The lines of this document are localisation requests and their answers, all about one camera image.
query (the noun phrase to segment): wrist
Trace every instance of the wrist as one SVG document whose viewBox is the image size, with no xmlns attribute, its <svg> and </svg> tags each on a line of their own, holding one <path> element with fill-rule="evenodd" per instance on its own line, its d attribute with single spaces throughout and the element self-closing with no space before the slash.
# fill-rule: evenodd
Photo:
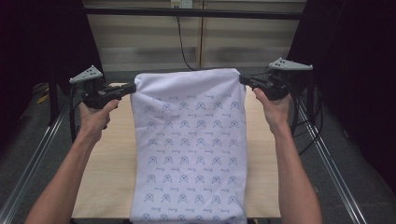
<svg viewBox="0 0 396 224">
<path fill-rule="evenodd" d="M 283 158 L 282 160 L 289 160 L 296 155 L 298 156 L 290 127 L 287 122 L 276 126 L 273 130 L 273 135 L 276 141 L 277 157 Z"/>
<path fill-rule="evenodd" d="M 99 140 L 96 137 L 94 137 L 90 132 L 81 129 L 77 135 L 75 144 L 78 144 L 81 147 L 92 150 L 98 141 Z"/>
<path fill-rule="evenodd" d="M 270 130 L 274 137 L 290 133 L 290 127 L 286 121 L 270 125 Z"/>
</svg>

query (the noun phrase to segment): metal rail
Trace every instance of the metal rail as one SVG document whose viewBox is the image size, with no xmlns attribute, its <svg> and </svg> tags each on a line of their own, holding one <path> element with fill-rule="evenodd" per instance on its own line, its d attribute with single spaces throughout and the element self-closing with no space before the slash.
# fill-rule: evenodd
<svg viewBox="0 0 396 224">
<path fill-rule="evenodd" d="M 311 125 L 308 122 L 308 117 L 306 115 L 306 108 L 304 103 L 297 99 L 299 104 L 300 114 L 305 122 L 306 129 L 309 131 L 311 138 L 315 141 L 315 145 L 317 147 L 318 153 L 323 160 L 323 163 L 329 172 L 330 177 L 332 178 L 332 182 L 334 183 L 338 194 L 340 195 L 346 210 L 348 211 L 353 223 L 355 224 L 367 224 L 366 219 L 361 212 L 361 208 L 355 200 L 355 197 L 352 195 L 347 183 L 345 182 L 343 176 L 338 170 L 337 165 L 332 159 L 332 154 L 329 149 L 327 149 L 326 145 L 323 142 L 320 134 L 318 133 L 318 129 L 316 126 Z"/>
<path fill-rule="evenodd" d="M 303 13 L 269 12 L 269 11 L 239 11 L 189 8 L 156 8 L 156 7 L 29 7 L 30 10 L 41 13 L 68 13 L 91 15 L 130 15 L 130 16 L 179 16 L 179 17 L 209 17 L 209 18 L 239 18 L 298 21 Z"/>
<path fill-rule="evenodd" d="M 20 180 L 17 183 L 17 186 L 12 190 L 11 194 L 8 196 L 5 204 L 0 210 L 0 224 L 9 224 L 14 218 L 17 210 L 22 202 L 23 197 L 26 194 L 26 191 L 29 189 L 33 177 L 40 165 L 43 161 L 44 156 L 47 153 L 47 150 L 52 142 L 53 137 L 58 132 L 59 126 L 62 123 L 67 105 L 64 106 L 61 114 L 58 118 L 53 122 L 51 126 L 49 126 L 41 139 L 40 144 L 35 150 L 35 154 L 30 160 L 29 164 L 26 166 L 23 174 L 21 175 Z"/>
</svg>

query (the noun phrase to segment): electrical outlet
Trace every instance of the electrical outlet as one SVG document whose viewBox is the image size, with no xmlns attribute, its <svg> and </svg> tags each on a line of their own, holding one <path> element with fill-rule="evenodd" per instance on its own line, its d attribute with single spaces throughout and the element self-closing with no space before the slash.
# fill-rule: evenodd
<svg viewBox="0 0 396 224">
<path fill-rule="evenodd" d="M 181 0 L 182 8 L 192 8 L 192 0 Z"/>
<path fill-rule="evenodd" d="M 171 8 L 181 8 L 181 0 L 171 0 Z"/>
</svg>

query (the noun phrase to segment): forearm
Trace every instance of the forearm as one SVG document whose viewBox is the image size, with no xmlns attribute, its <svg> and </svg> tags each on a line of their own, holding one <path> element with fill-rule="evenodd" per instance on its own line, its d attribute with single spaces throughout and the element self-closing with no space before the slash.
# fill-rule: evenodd
<svg viewBox="0 0 396 224">
<path fill-rule="evenodd" d="M 80 133 L 25 223 L 69 223 L 94 141 Z"/>
<path fill-rule="evenodd" d="M 318 198 L 306 175 L 287 123 L 274 130 L 283 223 L 321 223 Z"/>
</svg>

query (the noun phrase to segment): hand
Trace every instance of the hand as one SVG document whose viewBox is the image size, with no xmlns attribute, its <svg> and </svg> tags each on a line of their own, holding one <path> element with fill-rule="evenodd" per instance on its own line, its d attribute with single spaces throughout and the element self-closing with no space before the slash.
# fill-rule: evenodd
<svg viewBox="0 0 396 224">
<path fill-rule="evenodd" d="M 88 108 L 84 103 L 79 104 L 79 114 L 81 117 L 81 133 L 92 138 L 96 143 L 102 137 L 102 130 L 110 122 L 110 112 L 119 104 L 118 100 L 112 100 L 101 110 Z"/>
<path fill-rule="evenodd" d="M 265 119 L 270 125 L 272 133 L 282 125 L 288 125 L 289 108 L 291 96 L 288 94 L 285 98 L 277 101 L 269 101 L 265 93 L 259 88 L 255 88 L 254 93 L 263 106 Z"/>
</svg>

